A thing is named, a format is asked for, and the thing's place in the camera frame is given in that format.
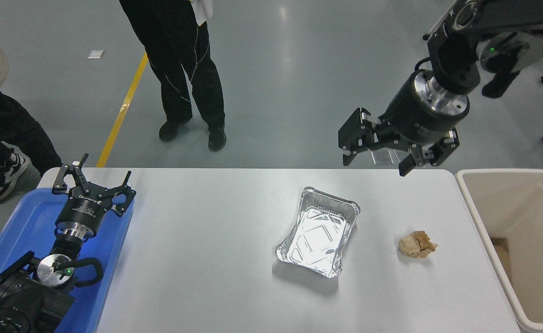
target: black shoe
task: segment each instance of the black shoe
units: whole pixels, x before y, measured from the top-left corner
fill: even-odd
[[[166,123],[164,123],[161,126],[161,129],[159,131],[159,137],[161,141],[163,142],[169,142],[172,141],[177,137],[177,134],[179,133],[179,126],[185,124],[189,120],[167,120]]]
[[[207,147],[210,148],[210,152],[217,152],[224,148],[226,145],[226,134],[224,133],[224,126],[210,128],[210,139],[207,142]]]
[[[29,166],[29,160],[19,154],[13,153],[12,159],[0,166],[0,201],[11,194],[16,185],[16,180],[24,173]]]

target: trash bin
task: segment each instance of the trash bin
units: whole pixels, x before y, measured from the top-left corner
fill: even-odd
[[[542,333],[543,170],[462,170],[456,177],[518,324]]]

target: crumpled paper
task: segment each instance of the crumpled paper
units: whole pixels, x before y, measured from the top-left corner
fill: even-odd
[[[438,244],[429,241],[425,231],[414,231],[398,241],[398,249],[412,258],[425,258],[436,251]]]

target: foil container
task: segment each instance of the foil container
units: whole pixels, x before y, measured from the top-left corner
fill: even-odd
[[[300,198],[298,218],[275,247],[275,255],[285,263],[335,278],[343,270],[343,247],[359,213],[355,202],[306,187]]]

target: blue tray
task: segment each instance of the blue tray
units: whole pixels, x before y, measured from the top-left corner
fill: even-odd
[[[0,233],[0,273],[27,251],[34,251],[35,257],[48,255],[55,241],[54,229],[62,207],[68,196],[51,194],[50,188],[39,188],[25,194],[14,209],[11,218]],[[128,232],[134,203],[128,211],[117,217],[112,211],[105,214],[98,235],[83,245],[80,259],[95,257],[103,264],[104,278],[101,282],[82,288],[74,288],[69,295],[75,297],[68,314],[56,329],[57,333],[92,333],[107,298],[115,266]],[[75,273],[80,280],[94,276],[92,267],[84,267]]]

